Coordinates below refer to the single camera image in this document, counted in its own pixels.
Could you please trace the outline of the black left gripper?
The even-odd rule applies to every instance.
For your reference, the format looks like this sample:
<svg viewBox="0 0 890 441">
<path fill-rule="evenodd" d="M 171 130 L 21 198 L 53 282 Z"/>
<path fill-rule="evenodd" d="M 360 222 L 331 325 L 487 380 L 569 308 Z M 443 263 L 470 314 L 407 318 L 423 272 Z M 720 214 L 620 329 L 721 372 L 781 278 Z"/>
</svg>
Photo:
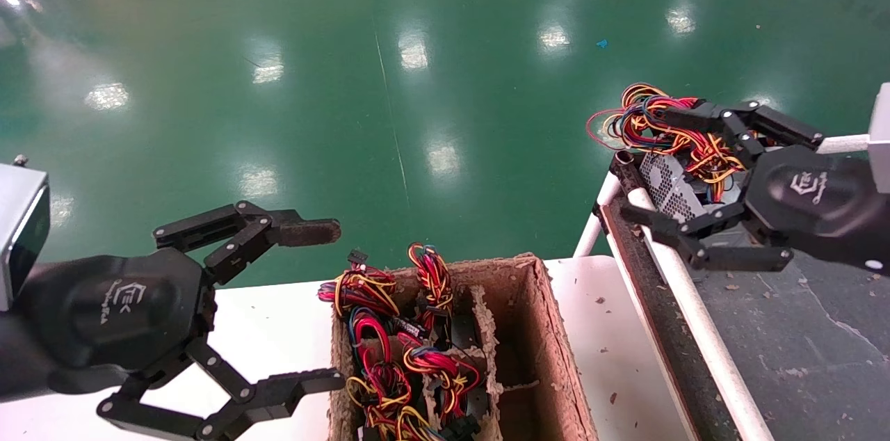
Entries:
<svg viewBox="0 0 890 441">
<path fill-rule="evenodd" d="M 346 378 L 334 368 L 249 383 L 206 339 L 216 311 L 211 285 L 231 282 L 273 246 L 320 246 L 341 235 L 336 219 L 239 201 L 160 226 L 159 250 L 147 256 L 38 264 L 28 276 L 28 328 L 49 358 L 49 390 L 123 384 L 97 415 L 166 440 L 236 440 L 259 422 L 291 417 L 308 394 L 342 390 Z M 184 254 L 216 243 L 203 267 Z M 228 394 L 217 412 L 203 418 L 142 403 L 150 388 L 192 364 Z"/>
</svg>

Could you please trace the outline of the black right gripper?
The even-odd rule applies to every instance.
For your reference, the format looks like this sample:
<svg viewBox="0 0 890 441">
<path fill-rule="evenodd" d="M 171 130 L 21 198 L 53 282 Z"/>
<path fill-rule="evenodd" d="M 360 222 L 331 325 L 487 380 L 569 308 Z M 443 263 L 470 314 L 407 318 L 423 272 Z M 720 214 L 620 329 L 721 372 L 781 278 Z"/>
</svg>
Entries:
<svg viewBox="0 0 890 441">
<path fill-rule="evenodd" d="M 623 219 L 647 227 L 652 241 L 673 248 L 690 267 L 781 272 L 791 263 L 792 250 L 799 250 L 826 262 L 888 273 L 889 198 L 876 188 L 869 162 L 813 152 L 824 140 L 822 133 L 759 102 L 698 101 L 691 109 L 667 108 L 659 120 L 722 136 L 741 164 L 752 166 L 741 203 L 690 221 L 636 205 L 621 207 Z M 792 146 L 766 152 L 761 136 Z M 766 247 L 703 244 L 742 222 Z"/>
</svg>

